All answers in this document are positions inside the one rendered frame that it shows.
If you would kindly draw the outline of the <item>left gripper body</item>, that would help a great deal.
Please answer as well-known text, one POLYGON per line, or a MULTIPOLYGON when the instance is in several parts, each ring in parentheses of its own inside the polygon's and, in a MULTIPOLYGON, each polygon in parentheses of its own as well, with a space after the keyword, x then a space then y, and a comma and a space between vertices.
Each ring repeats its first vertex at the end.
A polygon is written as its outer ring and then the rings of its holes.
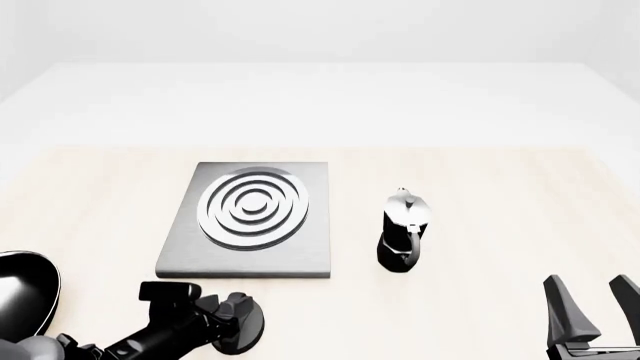
POLYGON ((219 296, 203 296, 196 300, 195 305, 205 318, 207 339, 219 340, 226 331, 226 322, 216 316, 220 308, 219 296))

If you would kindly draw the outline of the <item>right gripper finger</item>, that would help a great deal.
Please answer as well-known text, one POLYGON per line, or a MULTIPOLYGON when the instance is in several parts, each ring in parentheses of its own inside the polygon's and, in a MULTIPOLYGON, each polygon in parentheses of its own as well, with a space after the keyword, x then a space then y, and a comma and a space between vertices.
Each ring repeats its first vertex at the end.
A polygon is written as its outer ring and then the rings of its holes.
POLYGON ((609 287, 623 311, 633 335, 640 335, 640 287, 627 275, 617 275, 609 287))
POLYGON ((559 275, 543 281, 548 314, 547 346, 588 343, 601 336, 600 330, 574 301, 559 275))

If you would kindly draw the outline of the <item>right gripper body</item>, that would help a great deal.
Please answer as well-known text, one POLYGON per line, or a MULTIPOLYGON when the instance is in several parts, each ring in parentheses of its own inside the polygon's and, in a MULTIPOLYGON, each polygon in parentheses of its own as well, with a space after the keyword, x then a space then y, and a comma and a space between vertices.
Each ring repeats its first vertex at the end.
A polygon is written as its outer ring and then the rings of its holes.
POLYGON ((640 360, 640 345, 621 347, 592 347, 578 338, 547 341, 549 360, 640 360))

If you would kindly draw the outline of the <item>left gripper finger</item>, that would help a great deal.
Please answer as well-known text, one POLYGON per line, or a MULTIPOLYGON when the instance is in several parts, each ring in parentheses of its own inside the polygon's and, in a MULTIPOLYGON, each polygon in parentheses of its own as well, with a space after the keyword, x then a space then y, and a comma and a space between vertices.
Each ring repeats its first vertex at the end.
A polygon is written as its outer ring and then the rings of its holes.
POLYGON ((255 301, 246 293, 235 292, 227 297, 226 304, 231 312, 251 312, 254 310, 255 301))
POLYGON ((236 316, 236 305, 233 302, 221 302, 214 316, 225 323, 233 322, 236 316))

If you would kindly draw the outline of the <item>round black stove knob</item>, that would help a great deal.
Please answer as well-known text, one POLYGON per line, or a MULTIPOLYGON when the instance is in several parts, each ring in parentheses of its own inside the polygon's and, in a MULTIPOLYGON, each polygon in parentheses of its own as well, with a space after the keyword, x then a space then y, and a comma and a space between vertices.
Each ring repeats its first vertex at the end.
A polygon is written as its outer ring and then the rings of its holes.
POLYGON ((256 301, 253 311, 236 312, 236 316, 233 322, 226 323, 225 334, 212 341, 212 346, 225 355, 235 356, 251 350, 265 329, 264 313, 256 301))

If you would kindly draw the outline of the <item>flat square stove plate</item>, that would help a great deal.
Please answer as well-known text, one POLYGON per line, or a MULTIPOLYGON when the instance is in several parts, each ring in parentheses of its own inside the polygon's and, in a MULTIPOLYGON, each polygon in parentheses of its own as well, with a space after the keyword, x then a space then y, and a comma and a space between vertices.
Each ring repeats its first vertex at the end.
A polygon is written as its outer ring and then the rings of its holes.
POLYGON ((329 278, 328 164, 197 164, 155 272, 160 278, 329 278))

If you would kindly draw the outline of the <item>black and silver moka pot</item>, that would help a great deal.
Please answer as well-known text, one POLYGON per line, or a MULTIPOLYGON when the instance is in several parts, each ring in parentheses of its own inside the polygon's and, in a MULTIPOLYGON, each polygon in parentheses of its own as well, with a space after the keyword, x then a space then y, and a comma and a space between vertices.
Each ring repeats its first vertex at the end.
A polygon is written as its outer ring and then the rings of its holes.
POLYGON ((421 239, 432 221, 432 210, 421 197, 398 188, 383 208, 377 261, 389 272, 406 273, 421 255, 421 239))

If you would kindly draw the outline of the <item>black frying pan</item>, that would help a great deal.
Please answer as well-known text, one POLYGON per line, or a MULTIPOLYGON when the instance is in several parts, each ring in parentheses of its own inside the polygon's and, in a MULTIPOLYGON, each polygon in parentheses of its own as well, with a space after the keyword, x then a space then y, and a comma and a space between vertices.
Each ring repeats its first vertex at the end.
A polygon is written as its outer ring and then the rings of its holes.
POLYGON ((56 314, 61 275, 33 251, 0 251, 0 339, 22 341, 47 332, 56 314))

